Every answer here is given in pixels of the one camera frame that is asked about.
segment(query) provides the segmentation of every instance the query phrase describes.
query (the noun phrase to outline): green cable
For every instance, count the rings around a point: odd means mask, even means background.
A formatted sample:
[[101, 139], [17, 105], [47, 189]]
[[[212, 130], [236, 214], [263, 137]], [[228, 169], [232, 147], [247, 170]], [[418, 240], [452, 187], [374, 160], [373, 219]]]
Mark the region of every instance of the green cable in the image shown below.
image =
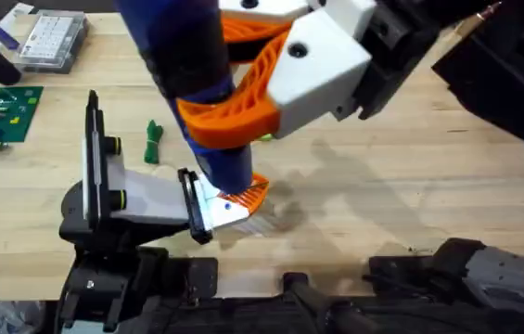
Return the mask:
[[159, 142], [164, 133], [162, 126], [150, 121], [147, 128], [148, 141], [147, 150], [144, 152], [144, 162], [150, 164], [159, 164]]

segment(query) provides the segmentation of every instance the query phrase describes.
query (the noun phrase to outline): black clamp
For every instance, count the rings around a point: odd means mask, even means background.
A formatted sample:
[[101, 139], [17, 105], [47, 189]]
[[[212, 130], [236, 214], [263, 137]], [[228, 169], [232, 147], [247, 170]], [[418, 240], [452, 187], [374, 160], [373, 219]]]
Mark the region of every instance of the black clamp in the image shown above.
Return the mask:
[[199, 207], [195, 185], [198, 176], [194, 172], [189, 172], [186, 168], [180, 169], [178, 176], [184, 190], [185, 206], [189, 215], [189, 233], [200, 245], [205, 245], [212, 240], [212, 232], [206, 230]]

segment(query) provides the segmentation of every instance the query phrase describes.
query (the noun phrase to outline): white label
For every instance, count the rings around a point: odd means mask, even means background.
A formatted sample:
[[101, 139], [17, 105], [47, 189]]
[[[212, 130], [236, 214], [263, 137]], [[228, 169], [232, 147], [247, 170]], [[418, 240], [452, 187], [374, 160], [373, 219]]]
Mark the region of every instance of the white label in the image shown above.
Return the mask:
[[64, 42], [73, 18], [42, 16], [22, 47], [25, 58], [54, 59]]

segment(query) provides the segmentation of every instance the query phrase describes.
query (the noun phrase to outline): black knob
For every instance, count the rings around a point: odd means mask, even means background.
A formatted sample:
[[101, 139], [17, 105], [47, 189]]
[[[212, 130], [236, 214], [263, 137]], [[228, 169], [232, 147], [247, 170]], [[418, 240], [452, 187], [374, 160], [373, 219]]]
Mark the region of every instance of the black knob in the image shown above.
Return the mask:
[[121, 154], [121, 138], [119, 137], [105, 137], [105, 154], [120, 155]]
[[128, 207], [128, 194], [125, 190], [110, 190], [109, 207], [112, 211], [125, 210]]

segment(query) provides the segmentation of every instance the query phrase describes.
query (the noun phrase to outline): screw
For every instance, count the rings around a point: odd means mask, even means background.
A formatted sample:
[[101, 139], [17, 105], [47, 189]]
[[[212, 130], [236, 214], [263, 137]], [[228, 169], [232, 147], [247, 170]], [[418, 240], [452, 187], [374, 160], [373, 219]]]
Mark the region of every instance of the screw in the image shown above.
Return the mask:
[[288, 54], [294, 58], [304, 58], [308, 53], [307, 46], [302, 43], [295, 43], [288, 47]]
[[245, 9], [253, 9], [259, 4], [258, 0], [241, 0], [241, 6]]

